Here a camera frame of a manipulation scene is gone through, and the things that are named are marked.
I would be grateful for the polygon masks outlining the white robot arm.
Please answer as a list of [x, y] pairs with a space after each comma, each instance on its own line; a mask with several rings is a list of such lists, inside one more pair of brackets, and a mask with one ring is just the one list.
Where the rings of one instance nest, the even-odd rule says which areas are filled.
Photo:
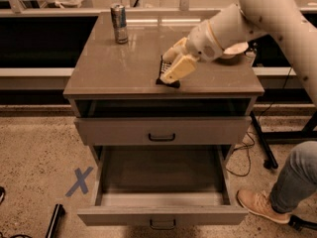
[[311, 101], [317, 105], [317, 30], [295, 0], [239, 0], [194, 27], [166, 51], [169, 68], [160, 76], [174, 83], [236, 44], [269, 35], [278, 44]]

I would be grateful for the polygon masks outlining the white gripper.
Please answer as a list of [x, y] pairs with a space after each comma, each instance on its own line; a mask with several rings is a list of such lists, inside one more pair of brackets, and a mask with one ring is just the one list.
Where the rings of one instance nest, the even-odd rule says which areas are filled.
[[197, 58], [212, 61], [223, 52], [214, 37], [210, 22], [205, 20], [191, 30], [187, 39], [180, 39], [162, 55], [162, 59], [170, 62], [171, 66], [160, 79], [165, 83], [176, 82], [197, 69]]

